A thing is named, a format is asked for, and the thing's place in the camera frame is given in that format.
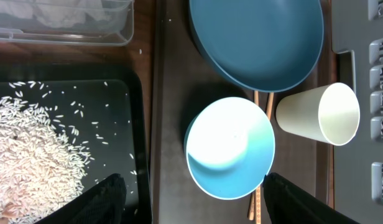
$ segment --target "brown table surface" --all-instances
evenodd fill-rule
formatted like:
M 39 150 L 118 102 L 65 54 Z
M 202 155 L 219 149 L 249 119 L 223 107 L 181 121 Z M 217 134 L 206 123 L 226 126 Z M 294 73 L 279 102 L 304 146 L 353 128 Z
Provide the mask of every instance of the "brown table surface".
M 125 47 L 0 42 L 0 64 L 120 63 L 131 67 L 138 74 L 142 83 L 146 140 L 147 146 L 149 146 L 155 1 L 137 0 L 134 10 L 134 36 Z
M 154 223 L 251 223 L 249 197 L 218 200 L 194 183 L 183 153 L 185 128 L 206 105 L 225 96 L 252 99 L 251 90 L 227 83 L 206 63 L 188 30 L 188 1 L 157 1 L 152 112 L 151 188 Z M 334 82 L 331 51 L 331 10 L 322 0 L 325 43 L 311 75 L 287 95 Z M 266 93 L 260 94 L 265 109 Z M 332 202 L 331 146 L 282 131 L 271 120 L 276 140 L 271 172 L 278 172 L 322 202 Z M 270 223 L 262 199 L 262 223 Z

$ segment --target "clear plastic container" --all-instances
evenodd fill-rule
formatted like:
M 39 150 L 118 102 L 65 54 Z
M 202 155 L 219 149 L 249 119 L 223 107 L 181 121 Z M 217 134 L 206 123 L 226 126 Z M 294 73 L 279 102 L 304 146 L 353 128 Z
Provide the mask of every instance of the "clear plastic container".
M 0 41 L 123 46 L 133 33 L 133 0 L 0 0 Z

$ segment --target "white cup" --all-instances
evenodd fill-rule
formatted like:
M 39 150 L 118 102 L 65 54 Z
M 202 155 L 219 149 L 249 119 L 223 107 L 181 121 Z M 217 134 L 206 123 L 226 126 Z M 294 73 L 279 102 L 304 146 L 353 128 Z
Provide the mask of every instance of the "white cup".
M 276 119 L 288 133 L 342 146 L 358 130 L 359 102 L 350 87 L 334 83 L 282 99 Z

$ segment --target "bowl rim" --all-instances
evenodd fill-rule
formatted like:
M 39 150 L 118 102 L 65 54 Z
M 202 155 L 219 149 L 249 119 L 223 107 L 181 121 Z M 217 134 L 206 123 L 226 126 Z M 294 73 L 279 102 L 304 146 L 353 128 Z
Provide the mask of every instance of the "bowl rim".
M 205 50 L 205 46 L 203 45 L 203 43 L 200 40 L 199 35 L 197 34 L 197 30 L 195 29 L 195 26 L 194 26 L 193 13 L 192 13 L 192 2 L 193 1 L 196 1 L 196 0 L 189 0 L 189 5 L 188 5 L 188 7 L 189 7 L 189 20 L 190 20 L 191 34 L 193 36 L 193 40 L 196 43 L 197 49 L 203 55 L 204 59 L 210 61 L 210 63 L 213 64 L 215 70 L 217 70 L 219 74 L 221 74 L 225 78 L 228 78 L 233 83 L 240 85 L 244 88 L 248 88 L 250 90 L 257 90 L 257 91 L 261 91 L 261 92 L 265 92 L 265 93 L 270 93 L 270 92 L 278 93 L 278 92 L 282 92 L 282 91 L 287 91 L 287 90 L 292 89 L 295 86 L 301 84 L 301 82 L 303 82 L 311 74 L 311 72 L 315 69 L 315 67 L 316 67 L 316 65 L 320 59 L 321 52 L 323 50 L 323 43 L 324 43 L 324 18 L 323 18 L 323 9 L 321 8 L 320 0 L 316 0 L 316 3 L 318 4 L 318 7 L 320 8 L 321 39 L 320 39 L 320 49 L 319 49 L 318 54 L 316 56 L 315 63 L 313 63 L 311 65 L 309 72 L 307 72 L 307 74 L 301 80 L 299 80 L 298 82 L 294 83 L 291 86 L 288 86 L 287 88 L 283 88 L 283 89 L 279 89 L 279 90 L 268 90 L 268 89 L 263 90 L 263 89 L 259 89 L 259 88 L 247 85 L 243 82 L 240 82 L 236 78 L 234 78 L 222 66 L 219 65 L 219 63 L 213 58 L 213 56 L 207 50 Z
M 274 134 L 274 130 L 273 130 L 273 126 L 272 126 L 272 123 L 270 122 L 270 120 L 267 118 L 266 114 L 263 112 L 263 110 L 259 107 L 259 111 L 262 112 L 264 114 L 264 117 L 265 117 L 265 120 L 267 122 L 269 122 L 269 127 L 270 129 L 272 130 L 272 139 L 273 139 L 273 154 L 272 154 L 272 159 L 271 159 L 271 162 L 270 162 L 270 166 L 268 167 L 267 171 L 266 171 L 266 174 L 265 176 L 262 177 L 262 180 L 258 183 L 258 185 L 256 187 L 254 187 L 252 190 L 248 191 L 247 193 L 245 194 L 242 194 L 240 196 L 237 196 L 237 197 L 231 197 L 231 198 L 226 198 L 226 197 L 219 197 L 219 196 L 216 196 L 216 195 L 213 195 L 211 193 L 209 193 L 207 190 L 205 190 L 199 183 L 198 181 L 195 179 L 194 175 L 193 175 L 193 172 L 192 170 L 190 169 L 190 163 L 189 163 L 189 154 L 188 154 L 188 149 L 187 149 L 187 141 L 188 141 L 188 135 L 190 133 L 190 131 L 192 130 L 193 128 L 193 123 L 198 119 L 199 115 L 201 115 L 205 110 L 207 110 L 212 104 L 218 102 L 218 101 L 223 101 L 223 100 L 230 100 L 232 98 L 237 98 L 239 100 L 245 100 L 245 101 L 248 101 L 250 103 L 252 103 L 253 105 L 257 106 L 254 102 L 250 101 L 250 100 L 247 100 L 247 99 L 244 99 L 244 98 L 241 98 L 241 97 L 235 97 L 235 96 L 231 96 L 231 97 L 226 97 L 226 98 L 222 98 L 222 99 L 219 99 L 219 100 L 216 100 L 214 102 L 212 102 L 211 104 L 209 104 L 206 108 L 203 109 L 203 111 L 201 113 L 199 113 L 193 120 L 192 122 L 189 124 L 189 127 L 188 127 L 188 130 L 187 130 L 187 133 L 186 133 L 186 136 L 185 136 L 185 142 L 184 142 L 184 151 L 185 151 L 185 156 L 186 156 L 186 162 L 187 162 L 187 167 L 188 167 L 188 170 L 189 170 L 189 173 L 192 177 L 192 179 L 194 180 L 194 182 L 196 183 L 196 185 L 202 189 L 202 191 L 204 191 L 206 194 L 208 194 L 209 196 L 211 197 L 214 197 L 214 198 L 217 198 L 217 199 L 221 199 L 221 200 L 235 200 L 235 199 L 239 199 L 239 198 L 242 198 L 242 197 L 245 197 L 249 194 L 251 194 L 253 191 L 255 191 L 256 188 L 258 188 L 264 181 L 264 177 L 269 173 L 269 171 L 271 170 L 272 166 L 273 166 L 273 162 L 274 162 L 274 155 L 275 155 L 275 134 Z

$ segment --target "wooden chopstick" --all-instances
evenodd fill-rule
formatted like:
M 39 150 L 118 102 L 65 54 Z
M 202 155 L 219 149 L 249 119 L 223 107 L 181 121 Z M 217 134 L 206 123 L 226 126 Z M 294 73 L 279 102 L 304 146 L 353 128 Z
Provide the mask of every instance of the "wooden chopstick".
M 269 99 L 266 104 L 266 116 L 270 120 L 272 117 L 274 93 L 269 93 Z M 259 92 L 254 91 L 254 103 L 259 106 Z M 255 192 L 251 195 L 249 202 L 248 219 L 251 221 L 254 219 L 255 213 L 255 224 L 261 224 L 261 187 L 258 186 Z

